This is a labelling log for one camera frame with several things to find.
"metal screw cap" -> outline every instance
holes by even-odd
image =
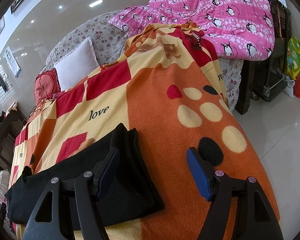
[[[255,177],[249,177],[248,180],[251,182],[251,183],[255,183],[257,180]]]
[[[222,177],[225,174],[223,171],[220,170],[217,170],[215,173],[218,177]]]
[[[58,179],[57,177],[54,177],[54,178],[51,179],[51,183],[52,183],[52,184],[55,184],[55,183],[57,183],[58,181],[59,181],[59,179]]]
[[[91,177],[91,175],[92,175],[92,172],[91,172],[91,171],[86,171],[86,172],[83,174],[83,176],[84,176],[85,178],[89,178],[89,177]]]

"black dots pattern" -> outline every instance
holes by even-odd
[[[30,165],[32,165],[34,163],[34,155],[31,155],[31,159],[30,159]]]
[[[206,85],[206,86],[203,87],[203,90],[208,92],[209,94],[212,94],[212,95],[217,95],[218,94],[218,92],[212,86]]]
[[[221,148],[209,137],[203,137],[200,139],[198,153],[203,160],[210,162],[214,167],[223,162],[223,152]]]

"ceiling light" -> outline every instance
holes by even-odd
[[[100,3],[102,3],[102,0],[95,1],[92,4],[90,4],[89,6],[93,7],[93,6],[96,6],[96,5],[100,4]]]

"black cloth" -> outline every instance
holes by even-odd
[[[103,225],[122,223],[163,209],[162,199],[142,160],[137,130],[127,131],[120,123],[99,141],[45,171],[31,175],[26,166],[21,177],[5,194],[9,220],[26,224],[51,178],[72,179],[92,170],[97,162],[104,160],[110,147],[120,150],[120,163],[108,194],[96,203]],[[73,229],[80,230],[74,198],[69,200]]]
[[[6,112],[2,111],[0,116],[0,123],[6,118]]]
[[[6,89],[6,83],[3,81],[1,75],[0,75],[0,87],[3,88],[3,91],[6,93],[7,89]]]

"red cushion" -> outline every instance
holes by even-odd
[[[34,98],[36,105],[48,95],[60,92],[56,69],[37,75],[34,81]]]

